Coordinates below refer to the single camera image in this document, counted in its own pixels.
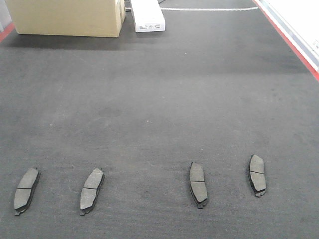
brake pad friction material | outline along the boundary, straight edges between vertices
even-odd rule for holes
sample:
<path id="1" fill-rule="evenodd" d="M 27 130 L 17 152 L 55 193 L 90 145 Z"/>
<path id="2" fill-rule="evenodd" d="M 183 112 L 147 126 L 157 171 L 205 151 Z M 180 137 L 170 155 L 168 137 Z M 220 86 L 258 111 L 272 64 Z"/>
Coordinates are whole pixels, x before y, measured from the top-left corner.
<path id="1" fill-rule="evenodd" d="M 198 208 L 202 209 L 206 206 L 208 199 L 203 168 L 198 163 L 192 162 L 189 175 L 191 194 Z"/>
<path id="2" fill-rule="evenodd" d="M 14 195 L 13 205 L 16 216 L 19 216 L 30 206 L 39 178 L 40 173 L 36 168 L 30 168 L 22 177 Z"/>
<path id="3" fill-rule="evenodd" d="M 80 215 L 84 216 L 94 208 L 104 177 L 104 173 L 96 168 L 85 181 L 80 198 Z"/>
<path id="4" fill-rule="evenodd" d="M 256 197 L 265 194 L 266 179 L 264 173 L 264 160 L 257 155 L 252 155 L 249 163 L 249 179 Z"/>

gray carpet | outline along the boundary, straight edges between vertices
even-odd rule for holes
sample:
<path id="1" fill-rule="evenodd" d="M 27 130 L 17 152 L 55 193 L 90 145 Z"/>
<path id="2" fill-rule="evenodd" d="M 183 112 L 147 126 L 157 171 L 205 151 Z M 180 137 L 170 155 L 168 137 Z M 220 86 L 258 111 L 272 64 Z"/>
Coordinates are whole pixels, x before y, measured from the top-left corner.
<path id="1" fill-rule="evenodd" d="M 0 44 L 0 238 L 319 238 L 318 82 L 259 10 L 163 13 L 165 32 L 134 33 L 128 13 L 118 39 L 13 32 Z M 265 161 L 261 198 L 252 154 Z M 32 166 L 41 178 L 15 217 Z M 106 178 L 81 217 L 95 167 Z"/>

white box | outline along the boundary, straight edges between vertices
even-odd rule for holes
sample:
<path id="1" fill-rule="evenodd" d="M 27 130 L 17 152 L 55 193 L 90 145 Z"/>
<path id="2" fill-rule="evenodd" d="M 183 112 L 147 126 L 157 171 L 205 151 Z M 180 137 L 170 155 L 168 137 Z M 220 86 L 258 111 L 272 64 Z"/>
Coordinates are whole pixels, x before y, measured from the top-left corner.
<path id="1" fill-rule="evenodd" d="M 135 32 L 165 31 L 165 18 L 157 0 L 131 0 Z"/>

white cable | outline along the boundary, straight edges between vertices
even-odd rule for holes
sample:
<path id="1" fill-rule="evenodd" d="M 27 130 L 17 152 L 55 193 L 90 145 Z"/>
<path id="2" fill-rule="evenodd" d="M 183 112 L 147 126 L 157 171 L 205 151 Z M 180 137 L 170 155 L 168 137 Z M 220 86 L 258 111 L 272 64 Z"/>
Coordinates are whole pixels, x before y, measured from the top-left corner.
<path id="1" fill-rule="evenodd" d="M 174 8 L 174 7 L 161 7 L 162 10 L 167 11 L 250 11 L 258 9 L 257 6 L 246 8 Z"/>

